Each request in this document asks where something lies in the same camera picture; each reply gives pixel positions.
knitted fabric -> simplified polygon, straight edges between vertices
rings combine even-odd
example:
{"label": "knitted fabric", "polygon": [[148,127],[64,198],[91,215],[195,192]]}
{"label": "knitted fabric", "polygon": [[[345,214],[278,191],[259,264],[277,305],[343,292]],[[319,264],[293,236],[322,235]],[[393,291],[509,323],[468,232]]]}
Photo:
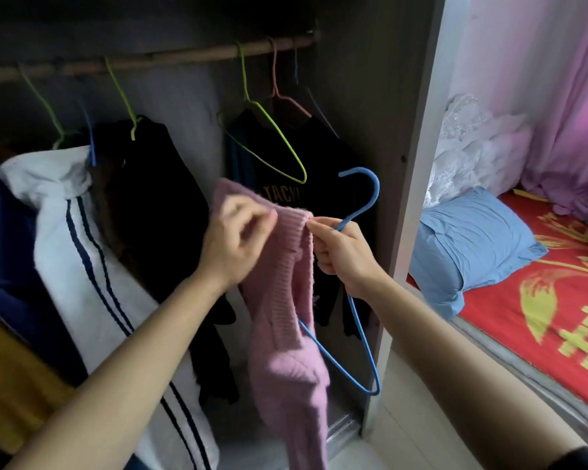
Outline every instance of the knitted fabric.
{"label": "knitted fabric", "polygon": [[261,419],[286,444],[290,470],[327,466],[329,372],[320,350],[300,329],[314,333],[310,212],[274,205],[243,186],[220,179],[216,210],[229,194],[244,194],[276,209],[278,220],[257,265],[240,285],[253,319],[248,371]]}

bed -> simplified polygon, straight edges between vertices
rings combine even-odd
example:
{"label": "bed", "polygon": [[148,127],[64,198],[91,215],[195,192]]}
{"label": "bed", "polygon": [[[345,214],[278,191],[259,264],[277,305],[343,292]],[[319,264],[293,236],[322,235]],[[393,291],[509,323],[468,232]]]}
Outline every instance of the bed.
{"label": "bed", "polygon": [[588,441],[588,226],[543,200],[513,192],[500,199],[549,252],[499,284],[466,292],[453,324]]}

pink curtain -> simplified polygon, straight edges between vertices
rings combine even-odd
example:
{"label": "pink curtain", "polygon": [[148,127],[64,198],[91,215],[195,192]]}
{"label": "pink curtain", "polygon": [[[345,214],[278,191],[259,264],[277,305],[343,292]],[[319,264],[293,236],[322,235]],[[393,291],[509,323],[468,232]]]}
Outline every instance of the pink curtain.
{"label": "pink curtain", "polygon": [[523,186],[558,214],[588,216],[588,28],[548,117],[538,129]]}

wall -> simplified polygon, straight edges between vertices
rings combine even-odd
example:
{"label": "wall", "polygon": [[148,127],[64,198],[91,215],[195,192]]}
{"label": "wall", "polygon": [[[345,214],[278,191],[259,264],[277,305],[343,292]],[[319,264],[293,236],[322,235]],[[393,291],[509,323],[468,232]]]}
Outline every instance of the wall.
{"label": "wall", "polygon": [[587,15],[588,0],[472,0],[449,97],[540,119]]}
{"label": "wall", "polygon": [[[93,11],[101,16],[69,22],[0,20],[0,64],[210,46],[260,36],[252,27],[223,18],[160,10],[157,15],[137,13],[139,17],[116,19]],[[253,98],[265,98],[270,92],[268,61],[261,56],[247,62]],[[214,182],[224,171],[224,139],[216,114],[222,110],[233,117],[244,108],[239,60],[121,72],[117,77],[136,113],[168,127],[180,156],[210,199]],[[36,84],[67,130],[85,123],[73,94],[83,97],[95,121],[128,117],[108,76]],[[0,85],[0,140],[26,139],[49,148],[56,136],[46,111],[23,82]],[[157,152],[152,155],[156,162]],[[237,291],[229,299],[237,323],[221,326],[220,335],[235,364],[246,359],[250,317]]]}

